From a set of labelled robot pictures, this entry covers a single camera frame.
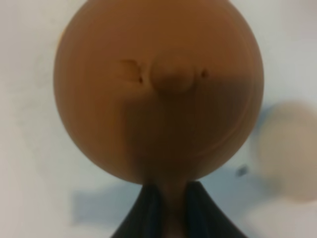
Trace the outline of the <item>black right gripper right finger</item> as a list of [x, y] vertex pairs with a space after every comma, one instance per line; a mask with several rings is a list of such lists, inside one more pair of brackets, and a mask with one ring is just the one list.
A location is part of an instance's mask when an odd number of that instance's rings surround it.
[[185, 227], [189, 238], [245, 238], [199, 181], [187, 184]]

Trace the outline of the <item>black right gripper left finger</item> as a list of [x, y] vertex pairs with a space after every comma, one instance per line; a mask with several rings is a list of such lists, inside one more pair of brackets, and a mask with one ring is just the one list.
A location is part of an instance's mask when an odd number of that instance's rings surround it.
[[113, 238], [169, 238], [171, 222], [161, 186], [144, 185]]

